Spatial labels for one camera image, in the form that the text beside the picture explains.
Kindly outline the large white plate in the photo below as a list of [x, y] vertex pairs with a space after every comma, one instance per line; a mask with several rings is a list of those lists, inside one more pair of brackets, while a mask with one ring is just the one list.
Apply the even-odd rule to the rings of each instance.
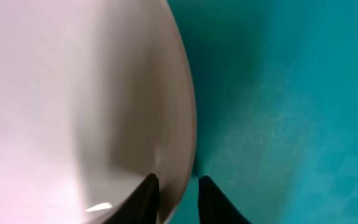
[[99, 223], [147, 174], [171, 220], [195, 95], [166, 1], [0, 1], [0, 223]]

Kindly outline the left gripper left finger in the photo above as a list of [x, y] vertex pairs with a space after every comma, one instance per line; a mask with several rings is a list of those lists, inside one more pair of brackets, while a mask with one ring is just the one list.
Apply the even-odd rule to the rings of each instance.
[[150, 173], [103, 224], [156, 224], [159, 201], [159, 181]]

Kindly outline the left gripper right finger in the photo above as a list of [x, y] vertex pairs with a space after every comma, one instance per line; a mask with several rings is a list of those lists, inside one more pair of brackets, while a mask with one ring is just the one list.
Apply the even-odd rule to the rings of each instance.
[[251, 224], [210, 176], [198, 179], [198, 213], [201, 224]]

